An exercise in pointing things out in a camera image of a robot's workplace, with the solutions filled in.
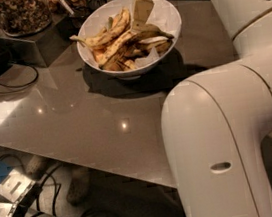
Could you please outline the large spotted banana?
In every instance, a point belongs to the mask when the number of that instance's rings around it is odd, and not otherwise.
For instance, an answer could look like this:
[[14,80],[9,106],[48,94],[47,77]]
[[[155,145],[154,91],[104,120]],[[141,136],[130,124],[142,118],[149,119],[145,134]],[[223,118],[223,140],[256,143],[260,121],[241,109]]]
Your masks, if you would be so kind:
[[144,26],[139,26],[136,30],[130,29],[126,31],[107,48],[106,52],[102,55],[101,60],[98,62],[99,68],[105,69],[118,57],[123,56],[128,47],[132,46],[132,44],[148,38],[160,36],[168,39],[174,38],[174,35],[162,31],[154,24],[145,24]]

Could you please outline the grey clog shoe right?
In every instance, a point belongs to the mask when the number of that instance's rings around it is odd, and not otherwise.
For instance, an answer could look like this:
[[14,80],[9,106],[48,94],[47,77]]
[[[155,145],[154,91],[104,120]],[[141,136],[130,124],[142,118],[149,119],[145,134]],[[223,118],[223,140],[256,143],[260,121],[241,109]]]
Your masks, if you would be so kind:
[[86,168],[75,168],[72,172],[71,183],[68,188],[66,200],[77,206],[88,196],[90,190],[90,173]]

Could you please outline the grey clog shoe left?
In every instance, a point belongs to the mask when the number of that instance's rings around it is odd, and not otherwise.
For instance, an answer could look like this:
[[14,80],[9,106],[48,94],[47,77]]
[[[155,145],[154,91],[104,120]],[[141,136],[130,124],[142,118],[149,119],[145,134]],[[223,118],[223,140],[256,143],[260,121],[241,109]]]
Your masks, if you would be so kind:
[[26,174],[33,180],[40,180],[47,170],[48,159],[42,156],[34,155],[26,165]]

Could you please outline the spotted banana top left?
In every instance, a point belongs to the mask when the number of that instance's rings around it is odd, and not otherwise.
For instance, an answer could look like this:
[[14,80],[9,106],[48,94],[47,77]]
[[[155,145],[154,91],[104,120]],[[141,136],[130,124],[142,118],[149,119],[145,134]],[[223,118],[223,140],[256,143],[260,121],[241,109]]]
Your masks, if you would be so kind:
[[130,26],[130,21],[130,12],[126,7],[123,7],[118,14],[118,22],[108,31],[103,32],[101,35],[88,38],[73,35],[70,37],[70,40],[82,43],[91,49],[102,49],[103,47],[109,45],[110,42],[117,39],[117,37],[121,36]]

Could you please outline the white ceramic bowl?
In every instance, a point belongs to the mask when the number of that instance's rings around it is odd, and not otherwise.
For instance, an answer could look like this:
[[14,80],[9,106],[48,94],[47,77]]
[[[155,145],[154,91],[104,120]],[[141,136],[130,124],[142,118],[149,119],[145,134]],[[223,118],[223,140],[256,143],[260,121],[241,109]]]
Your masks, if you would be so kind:
[[[103,26],[107,25],[107,19],[109,16],[114,17],[125,6],[128,10],[133,9],[134,0],[113,0],[102,5],[99,9],[95,10],[81,26],[78,36],[87,37],[97,33]],[[159,55],[155,53],[148,53],[146,57],[140,57],[137,61],[139,65],[138,69],[128,71],[106,71],[99,68],[99,64],[93,57],[93,52],[82,44],[77,45],[77,52],[86,65],[92,67],[95,71],[99,71],[109,77],[114,77],[123,80],[134,80],[140,78],[143,74],[148,73],[151,69],[155,68],[165,57],[171,53],[174,48],[181,32],[181,16],[178,10],[173,4],[167,0],[153,0],[155,3],[153,11],[151,12],[147,24],[154,24],[162,31],[169,32],[173,39],[171,40],[171,46],[166,52]]]

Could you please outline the glass jar of nuts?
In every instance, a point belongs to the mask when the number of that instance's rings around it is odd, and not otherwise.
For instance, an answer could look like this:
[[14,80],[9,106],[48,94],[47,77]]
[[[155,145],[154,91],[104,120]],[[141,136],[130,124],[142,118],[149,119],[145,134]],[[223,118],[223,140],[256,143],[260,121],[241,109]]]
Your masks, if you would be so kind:
[[0,29],[8,36],[36,34],[51,23],[47,0],[0,0]]

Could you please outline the grey clog shoe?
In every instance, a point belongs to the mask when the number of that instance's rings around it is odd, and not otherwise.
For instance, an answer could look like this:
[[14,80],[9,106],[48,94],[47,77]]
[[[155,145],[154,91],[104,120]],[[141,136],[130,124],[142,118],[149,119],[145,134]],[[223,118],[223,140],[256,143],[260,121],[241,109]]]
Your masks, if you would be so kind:
[[34,155],[26,165],[26,174],[33,180],[40,180],[47,170],[48,159],[42,156]]
[[66,200],[77,206],[88,196],[90,190],[90,173],[86,168],[75,168],[72,172],[71,183],[68,188]]

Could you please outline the silver electronics box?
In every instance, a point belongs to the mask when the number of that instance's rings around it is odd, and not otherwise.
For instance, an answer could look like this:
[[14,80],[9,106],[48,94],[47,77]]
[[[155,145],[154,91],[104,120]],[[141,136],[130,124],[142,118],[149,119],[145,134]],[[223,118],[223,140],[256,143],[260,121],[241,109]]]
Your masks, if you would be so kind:
[[38,194],[36,182],[17,169],[0,173],[0,217],[24,217]]

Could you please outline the glass jar with tongs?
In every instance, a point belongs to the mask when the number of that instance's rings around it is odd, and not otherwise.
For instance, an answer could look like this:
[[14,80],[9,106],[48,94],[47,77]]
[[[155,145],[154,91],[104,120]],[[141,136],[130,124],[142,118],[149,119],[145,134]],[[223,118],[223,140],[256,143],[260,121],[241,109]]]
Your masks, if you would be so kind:
[[48,0],[51,12],[75,17],[83,17],[89,13],[86,0]]

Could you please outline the white paper liner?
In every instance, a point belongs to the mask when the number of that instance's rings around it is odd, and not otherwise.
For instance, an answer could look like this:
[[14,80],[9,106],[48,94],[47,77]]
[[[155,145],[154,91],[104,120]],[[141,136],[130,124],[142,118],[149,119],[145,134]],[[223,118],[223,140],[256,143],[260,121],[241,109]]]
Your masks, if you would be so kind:
[[[136,58],[134,60],[137,69],[148,69],[150,66],[154,66],[159,63],[162,58],[164,58],[175,45],[175,42],[178,40],[178,36],[181,31],[181,18],[179,16],[178,10],[175,9],[173,4],[168,2],[167,0],[153,0],[154,7],[149,16],[146,24],[154,24],[162,31],[170,33],[174,35],[172,40],[172,46],[168,49],[167,52],[162,54],[161,56],[156,52],[155,49],[152,49],[150,54],[146,57]],[[154,41],[167,40],[162,36],[160,37],[152,37],[145,40],[141,40],[141,43],[153,43]]]

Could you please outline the small banana right side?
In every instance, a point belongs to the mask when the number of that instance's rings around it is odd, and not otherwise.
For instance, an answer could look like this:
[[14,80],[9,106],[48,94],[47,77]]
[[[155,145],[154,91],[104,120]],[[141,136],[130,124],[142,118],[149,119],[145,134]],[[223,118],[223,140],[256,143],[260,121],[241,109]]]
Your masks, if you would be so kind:
[[133,45],[131,48],[129,48],[124,56],[130,59],[133,58],[140,58],[140,57],[146,57],[150,54],[152,49],[155,49],[156,52],[161,56],[165,52],[168,51],[168,49],[172,46],[172,40],[160,40],[160,41],[154,41],[153,43],[141,43],[138,42],[135,45]]

